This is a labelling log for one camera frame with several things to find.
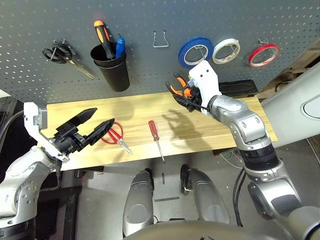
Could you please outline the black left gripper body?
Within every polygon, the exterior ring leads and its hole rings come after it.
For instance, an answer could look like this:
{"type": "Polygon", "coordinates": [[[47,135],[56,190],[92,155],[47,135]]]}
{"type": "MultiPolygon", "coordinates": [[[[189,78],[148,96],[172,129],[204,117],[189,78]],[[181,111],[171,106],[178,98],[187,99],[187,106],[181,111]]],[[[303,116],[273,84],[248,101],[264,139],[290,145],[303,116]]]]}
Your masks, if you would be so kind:
{"type": "Polygon", "coordinates": [[[87,146],[86,139],[78,133],[76,127],[60,126],[56,131],[53,137],[53,144],[65,155],[69,155],[75,151],[80,152],[87,146]]]}

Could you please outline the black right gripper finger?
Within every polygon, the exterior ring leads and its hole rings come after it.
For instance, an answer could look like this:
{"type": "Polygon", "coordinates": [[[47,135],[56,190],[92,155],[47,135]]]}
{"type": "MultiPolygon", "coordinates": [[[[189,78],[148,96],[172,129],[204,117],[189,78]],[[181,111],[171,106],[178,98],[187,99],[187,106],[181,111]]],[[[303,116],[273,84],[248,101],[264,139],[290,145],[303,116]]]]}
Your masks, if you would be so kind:
{"type": "Polygon", "coordinates": [[[189,112],[193,111],[193,106],[183,96],[180,96],[178,94],[173,94],[172,96],[179,105],[186,108],[189,112]]]}

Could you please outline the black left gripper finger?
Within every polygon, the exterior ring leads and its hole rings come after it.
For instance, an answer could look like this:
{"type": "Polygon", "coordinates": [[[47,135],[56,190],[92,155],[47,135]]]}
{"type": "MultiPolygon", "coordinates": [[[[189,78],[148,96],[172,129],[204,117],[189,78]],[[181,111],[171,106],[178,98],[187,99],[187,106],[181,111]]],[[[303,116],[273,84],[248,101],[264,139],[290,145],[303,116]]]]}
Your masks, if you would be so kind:
{"type": "Polygon", "coordinates": [[[63,123],[61,126],[59,126],[56,130],[58,133],[67,133],[69,131],[73,131],[77,128],[77,126],[85,123],[87,120],[89,120],[94,113],[97,111],[97,108],[88,108],[80,113],[78,113],[76,116],[72,117],[67,122],[63,123]]]}
{"type": "Polygon", "coordinates": [[[90,133],[86,138],[86,143],[88,145],[94,145],[97,141],[99,141],[113,126],[115,122],[115,119],[109,119],[104,122],[102,122],[100,125],[98,125],[92,133],[90,133]]]}

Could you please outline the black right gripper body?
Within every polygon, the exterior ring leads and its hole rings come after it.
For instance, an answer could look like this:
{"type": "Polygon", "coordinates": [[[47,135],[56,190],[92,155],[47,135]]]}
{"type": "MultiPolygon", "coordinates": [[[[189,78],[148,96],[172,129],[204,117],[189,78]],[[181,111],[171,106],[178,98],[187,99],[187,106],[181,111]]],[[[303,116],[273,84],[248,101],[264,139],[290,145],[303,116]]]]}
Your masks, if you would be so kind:
{"type": "Polygon", "coordinates": [[[185,86],[183,88],[183,97],[186,101],[186,109],[189,112],[193,112],[195,110],[199,112],[201,112],[202,110],[208,110],[207,107],[202,106],[201,92],[198,87],[185,86]]]}

